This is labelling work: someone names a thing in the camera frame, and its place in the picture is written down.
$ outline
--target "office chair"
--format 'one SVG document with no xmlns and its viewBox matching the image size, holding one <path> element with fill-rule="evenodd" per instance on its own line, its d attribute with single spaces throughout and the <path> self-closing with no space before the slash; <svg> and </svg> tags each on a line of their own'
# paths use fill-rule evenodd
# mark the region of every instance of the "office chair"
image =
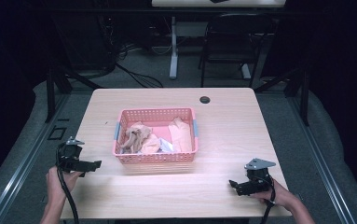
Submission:
<svg viewBox="0 0 357 224">
<path fill-rule="evenodd" d="M 246 63 L 253 64 L 252 87 L 263 40 L 271 28 L 272 20 L 266 15 L 225 13 L 213 17 L 207 24 L 199 60 L 201 87 L 206 63 L 237 63 L 239 69 Z"/>
</svg>

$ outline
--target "beige cloth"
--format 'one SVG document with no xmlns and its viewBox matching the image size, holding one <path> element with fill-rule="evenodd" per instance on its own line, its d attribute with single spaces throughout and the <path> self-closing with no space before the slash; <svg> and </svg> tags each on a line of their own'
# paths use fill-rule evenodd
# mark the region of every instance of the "beige cloth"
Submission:
<svg viewBox="0 0 357 224">
<path fill-rule="evenodd" d="M 154 134 L 150 134 L 143 142 L 143 147 L 141 148 L 141 153 L 151 154 L 156 153 L 160 149 L 160 140 Z"/>
<path fill-rule="evenodd" d="M 191 152 L 192 141 L 190 136 L 190 126 L 183 122 L 181 118 L 175 118 L 169 124 L 172 135 L 172 148 L 174 152 Z"/>
<path fill-rule="evenodd" d="M 131 125 L 131 127 L 126 130 L 126 136 L 129 137 L 123 146 L 124 151 L 130 150 L 130 153 L 137 153 L 143 147 L 144 140 L 151 134 L 152 129 L 143 125 L 142 122 L 138 121 Z"/>
</svg>

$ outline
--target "wooden table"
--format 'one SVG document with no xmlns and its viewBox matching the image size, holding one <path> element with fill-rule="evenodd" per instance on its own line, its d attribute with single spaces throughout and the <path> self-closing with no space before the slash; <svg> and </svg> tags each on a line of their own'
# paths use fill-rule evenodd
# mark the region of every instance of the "wooden table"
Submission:
<svg viewBox="0 0 357 224">
<path fill-rule="evenodd" d="M 200 102 L 208 96 L 208 104 Z M 192 107 L 199 151 L 192 162 L 125 164 L 113 156 L 122 109 Z M 73 191 L 80 218 L 261 217 L 266 207 L 238 196 L 228 180 L 247 182 L 253 158 L 274 161 L 270 174 L 286 187 L 253 90 L 113 89 L 93 93 L 76 138 L 85 142 L 82 161 L 103 161 L 77 181 Z M 273 207 L 271 216 L 290 216 Z M 62 218 L 72 218 L 66 203 Z"/>
<path fill-rule="evenodd" d="M 152 0 L 153 7 L 283 7 L 285 0 Z"/>
</svg>

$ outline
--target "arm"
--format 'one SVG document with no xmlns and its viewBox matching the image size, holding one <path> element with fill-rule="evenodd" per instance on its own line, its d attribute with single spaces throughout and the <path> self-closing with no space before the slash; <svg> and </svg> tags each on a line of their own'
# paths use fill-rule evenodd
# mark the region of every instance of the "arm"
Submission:
<svg viewBox="0 0 357 224">
<path fill-rule="evenodd" d="M 76 180 L 81 174 L 82 172 L 72 172 L 71 174 L 63 173 L 64 181 L 70 191 L 73 190 Z M 59 223 L 66 197 L 57 175 L 56 166 L 49 169 L 46 178 L 48 185 L 48 203 L 40 223 Z"/>
<path fill-rule="evenodd" d="M 309 214 L 307 207 L 298 199 L 295 195 L 285 189 L 276 180 L 274 180 L 274 189 L 276 190 L 275 204 L 284 207 L 290 211 L 298 224 L 312 224 L 315 223 Z M 271 196 L 271 190 L 265 192 L 258 192 L 251 195 L 254 198 L 269 200 Z"/>
</svg>

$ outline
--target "plastic basket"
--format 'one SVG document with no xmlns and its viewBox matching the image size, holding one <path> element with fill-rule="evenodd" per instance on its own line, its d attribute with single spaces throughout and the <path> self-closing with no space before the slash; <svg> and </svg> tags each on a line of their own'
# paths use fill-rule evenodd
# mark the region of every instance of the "plastic basket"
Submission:
<svg viewBox="0 0 357 224">
<path fill-rule="evenodd" d="M 151 127 L 153 133 L 166 140 L 171 139 L 169 124 L 175 118 L 190 126 L 192 143 L 191 152 L 174 153 L 152 153 L 152 154 L 121 154 L 121 146 L 128 140 L 125 132 L 134 123 L 140 121 L 143 125 Z M 198 131 L 195 112 L 192 108 L 150 108 L 150 109 L 128 109 L 122 110 L 115 129 L 113 154 L 122 163 L 150 163 L 150 162 L 172 162 L 193 161 L 198 151 Z"/>
</svg>

